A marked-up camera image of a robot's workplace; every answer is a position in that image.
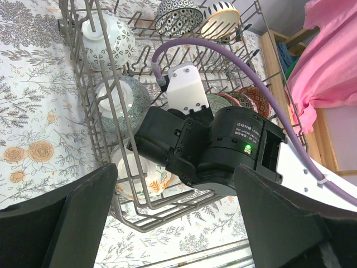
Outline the black patterned bowl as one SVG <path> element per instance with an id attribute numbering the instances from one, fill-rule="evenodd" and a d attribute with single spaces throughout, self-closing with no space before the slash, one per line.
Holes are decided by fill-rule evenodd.
<path id="1" fill-rule="evenodd" d="M 192 0 L 161 1 L 157 9 L 155 30 L 162 36 L 182 36 L 203 21 L 203 14 Z"/>

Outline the cream bowl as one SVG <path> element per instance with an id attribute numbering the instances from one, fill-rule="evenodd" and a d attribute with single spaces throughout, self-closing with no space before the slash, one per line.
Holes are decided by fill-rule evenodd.
<path id="1" fill-rule="evenodd" d="M 229 1 L 218 1 L 203 11 L 200 34 L 203 39 L 216 40 L 235 31 L 240 22 L 240 13 Z"/>

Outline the green diamond patterned bowl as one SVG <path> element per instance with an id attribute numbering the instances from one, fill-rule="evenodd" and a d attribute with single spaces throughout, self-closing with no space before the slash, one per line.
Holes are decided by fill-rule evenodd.
<path id="1" fill-rule="evenodd" d="M 207 94 L 207 100 L 209 102 L 210 109 L 213 113 L 213 116 L 222 108 L 230 107 L 231 104 L 223 97 L 215 94 Z"/>

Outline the grey dotted bowl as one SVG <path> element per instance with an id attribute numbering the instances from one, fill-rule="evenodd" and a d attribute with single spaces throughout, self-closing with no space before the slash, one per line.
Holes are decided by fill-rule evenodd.
<path id="1" fill-rule="evenodd" d="M 138 80 L 122 76 L 119 79 L 120 87 L 123 93 L 124 104 L 127 109 L 128 119 L 133 132 L 141 125 L 148 109 L 151 106 L 148 91 L 146 87 Z M 119 94 L 116 88 L 112 90 L 114 110 L 118 119 L 118 126 L 122 139 L 128 138 L 129 131 L 124 118 L 123 108 L 120 103 Z M 116 127 L 112 115 L 109 99 L 104 99 L 98 104 L 101 113 L 102 125 L 107 133 L 116 134 Z"/>

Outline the pink scale patterned bowl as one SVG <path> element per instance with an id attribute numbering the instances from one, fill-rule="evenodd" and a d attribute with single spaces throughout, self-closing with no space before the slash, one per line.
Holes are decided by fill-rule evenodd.
<path id="1" fill-rule="evenodd" d="M 239 106 L 257 112 L 257 106 L 248 96 L 244 95 L 243 93 L 224 93 L 223 97 L 233 106 Z"/>

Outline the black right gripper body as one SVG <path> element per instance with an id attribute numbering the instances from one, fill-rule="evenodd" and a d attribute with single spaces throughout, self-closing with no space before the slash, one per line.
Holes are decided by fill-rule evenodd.
<path id="1" fill-rule="evenodd" d="M 129 150 L 166 168 L 187 186 L 214 191 L 214 154 L 210 127 L 214 120 L 204 106 L 187 115 L 152 106 L 134 135 Z"/>

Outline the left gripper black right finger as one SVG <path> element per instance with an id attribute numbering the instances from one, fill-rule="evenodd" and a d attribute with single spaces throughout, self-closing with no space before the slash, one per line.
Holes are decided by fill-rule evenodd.
<path id="1" fill-rule="evenodd" d="M 255 267 L 356 267 L 356 212 L 238 165 L 235 188 Z"/>

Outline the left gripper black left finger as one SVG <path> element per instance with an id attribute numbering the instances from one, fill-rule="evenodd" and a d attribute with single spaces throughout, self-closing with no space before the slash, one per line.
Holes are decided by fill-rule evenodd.
<path id="1" fill-rule="evenodd" d="M 106 164 L 1 210 L 1 267 L 93 267 L 118 171 Z"/>

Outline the red diamond patterned bowl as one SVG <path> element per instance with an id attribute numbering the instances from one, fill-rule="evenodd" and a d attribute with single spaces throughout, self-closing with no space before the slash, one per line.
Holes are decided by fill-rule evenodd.
<path id="1" fill-rule="evenodd" d="M 271 113 L 271 106 L 269 101 L 257 87 L 244 87 L 239 90 L 239 93 L 242 93 L 249 97 L 257 108 L 257 113 L 268 119 Z"/>

